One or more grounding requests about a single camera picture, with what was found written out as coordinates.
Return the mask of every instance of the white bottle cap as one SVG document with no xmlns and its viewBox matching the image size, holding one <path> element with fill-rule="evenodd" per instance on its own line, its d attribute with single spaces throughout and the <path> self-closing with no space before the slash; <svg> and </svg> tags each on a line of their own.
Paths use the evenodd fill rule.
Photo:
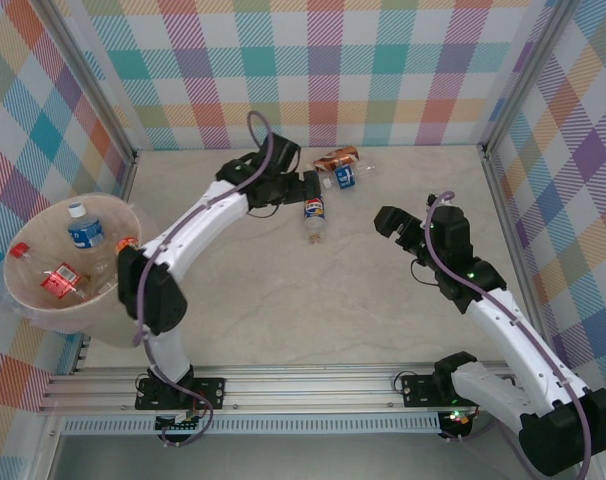
<svg viewBox="0 0 606 480">
<path fill-rule="evenodd" d="M 67 207 L 67 211 L 70 212 L 70 217 L 72 218 L 81 218 L 87 213 L 82 203 L 73 203 Z"/>
</svg>

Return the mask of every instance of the metal bracket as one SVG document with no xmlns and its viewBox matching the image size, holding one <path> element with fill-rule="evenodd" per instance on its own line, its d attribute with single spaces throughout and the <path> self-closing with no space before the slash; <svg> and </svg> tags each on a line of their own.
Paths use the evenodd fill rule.
<svg viewBox="0 0 606 480">
<path fill-rule="evenodd" d="M 193 378 L 185 388 L 205 397 L 214 410 L 223 408 L 225 398 L 224 378 Z M 173 387 L 163 384 L 156 378 L 142 378 L 137 384 L 137 396 L 134 402 L 136 410 L 201 410 L 202 401 L 197 402 L 189 395 L 176 395 Z"/>
<path fill-rule="evenodd" d="M 404 375 L 401 377 L 401 391 L 403 392 L 403 405 L 406 408 L 415 407 L 475 407 L 461 397 L 454 398 L 451 405 L 444 405 L 432 375 Z"/>
</svg>

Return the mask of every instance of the blue label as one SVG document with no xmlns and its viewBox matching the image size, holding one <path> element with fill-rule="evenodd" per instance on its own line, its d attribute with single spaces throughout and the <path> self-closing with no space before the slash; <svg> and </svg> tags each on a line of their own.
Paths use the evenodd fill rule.
<svg viewBox="0 0 606 480">
<path fill-rule="evenodd" d="M 305 201 L 305 218 L 310 217 L 325 218 L 325 208 L 322 196 Z"/>
<path fill-rule="evenodd" d="M 98 220 L 86 227 L 70 227 L 67 231 L 70 232 L 74 246 L 77 248 L 96 247 L 103 241 L 103 227 Z"/>
<path fill-rule="evenodd" d="M 353 187 L 356 183 L 356 176 L 352 171 L 352 167 L 350 167 L 349 165 L 339 167 L 334 170 L 334 172 L 336 173 L 336 180 L 340 188 Z"/>
</svg>

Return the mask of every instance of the metal frame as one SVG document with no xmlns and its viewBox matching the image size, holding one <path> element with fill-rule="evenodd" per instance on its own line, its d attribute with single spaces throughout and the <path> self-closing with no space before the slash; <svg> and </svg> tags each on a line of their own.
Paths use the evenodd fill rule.
<svg viewBox="0 0 606 480">
<path fill-rule="evenodd" d="M 83 93 L 90 100 L 99 119 L 118 148 L 119 153 L 127 158 L 129 163 L 134 163 L 135 148 L 130 143 L 125 130 L 121 126 L 121 122 L 105 98 L 98 80 L 87 64 L 83 52 L 81 52 L 74 41 L 58 8 L 53 5 L 51 0 L 33 0 L 30 3 L 56 43 L 56 46 L 61 51 L 65 63 L 74 74 Z"/>
<path fill-rule="evenodd" d="M 541 306 L 537 300 L 536 292 L 530 281 L 529 274 L 527 273 L 527 267 L 525 262 L 525 255 L 523 249 L 520 247 L 518 235 L 514 224 L 510 220 L 510 216 L 507 211 L 506 202 L 503 198 L 499 179 L 494 170 L 492 162 L 487 158 L 483 148 L 478 148 L 479 157 L 481 159 L 481 165 L 483 166 L 483 172 L 487 179 L 487 184 L 490 188 L 490 194 L 494 207 L 496 208 L 496 215 L 499 218 L 499 225 L 503 231 L 503 237 L 505 243 L 507 243 L 507 251 L 510 254 L 512 260 L 512 266 L 514 267 L 514 273 L 516 274 L 516 280 L 519 283 L 519 288 L 523 294 L 523 302 L 525 303 L 525 309 L 527 311 L 530 323 L 541 335 L 548 345 L 551 345 L 552 336 L 545 326 L 543 321 L 543 312 Z"/>
<path fill-rule="evenodd" d="M 87 435 L 158 435 L 152 415 L 78 415 L 65 417 L 61 434 Z M 200 427 L 174 430 L 179 434 L 196 433 Z M 436 412 L 372 414 L 240 414 L 216 416 L 208 435 L 340 435 L 357 433 L 441 433 Z"/>
<path fill-rule="evenodd" d="M 523 73 L 514 87 L 514 91 L 508 97 L 488 138 L 485 151 L 488 152 L 489 157 L 492 156 L 492 152 L 494 152 L 503 137 L 507 134 L 530 89 L 536 83 L 548 58 L 550 58 L 556 42 L 563 34 L 565 27 L 572 19 L 580 3 L 581 0 L 559 0 L 556 3 L 554 11 L 543 29 L 543 33 L 532 49 L 530 60 L 523 69 Z"/>
<path fill-rule="evenodd" d="M 27 480 L 46 480 L 50 477 L 64 425 L 63 417 L 54 415 L 46 419 L 39 436 L 38 450 L 27 471 Z"/>
<path fill-rule="evenodd" d="M 123 178 L 125 179 L 123 182 L 123 189 L 121 190 L 121 200 L 128 201 L 130 199 L 130 195 L 132 194 L 132 187 L 134 186 L 134 177 L 136 176 L 136 172 L 139 168 L 139 155 L 136 155 L 132 163 L 128 165 L 127 170 Z"/>
<path fill-rule="evenodd" d="M 496 375 L 512 372 L 503 362 L 484 362 Z M 199 377 L 227 379 L 225 401 L 216 415 L 306 413 L 407 413 L 461 410 L 405 408 L 392 389 L 401 371 L 428 375 L 432 363 L 384 365 L 246 366 L 195 368 Z M 46 415 L 141 415 L 134 409 L 135 381 L 145 367 L 82 368 L 53 377 L 43 399 Z M 150 411 L 150 415 L 181 411 Z"/>
</svg>

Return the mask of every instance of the plastic bottle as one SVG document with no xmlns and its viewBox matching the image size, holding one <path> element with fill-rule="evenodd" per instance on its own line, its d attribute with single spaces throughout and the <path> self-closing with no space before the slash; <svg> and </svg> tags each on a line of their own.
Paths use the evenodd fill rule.
<svg viewBox="0 0 606 480">
<path fill-rule="evenodd" d="M 333 172 L 324 174 L 321 184 L 329 189 L 339 187 L 341 190 L 350 188 L 361 181 L 361 179 L 372 175 L 374 165 L 365 160 L 358 160 L 347 165 L 337 166 Z"/>
<path fill-rule="evenodd" d="M 89 265 L 90 285 L 93 294 L 101 294 L 116 284 L 116 255 L 105 240 L 105 233 L 98 217 L 89 215 L 82 203 L 68 207 L 72 223 L 67 230 L 74 246 L 84 255 Z"/>
<path fill-rule="evenodd" d="M 23 264 L 24 278 L 40 282 L 41 287 L 58 298 L 60 303 L 57 306 L 60 308 L 71 307 L 90 298 L 88 279 L 69 264 L 33 252 L 23 242 L 12 247 L 10 255 Z"/>
<path fill-rule="evenodd" d="M 310 243 L 321 243 L 325 239 L 325 202 L 323 195 L 304 204 L 305 234 Z"/>
</svg>

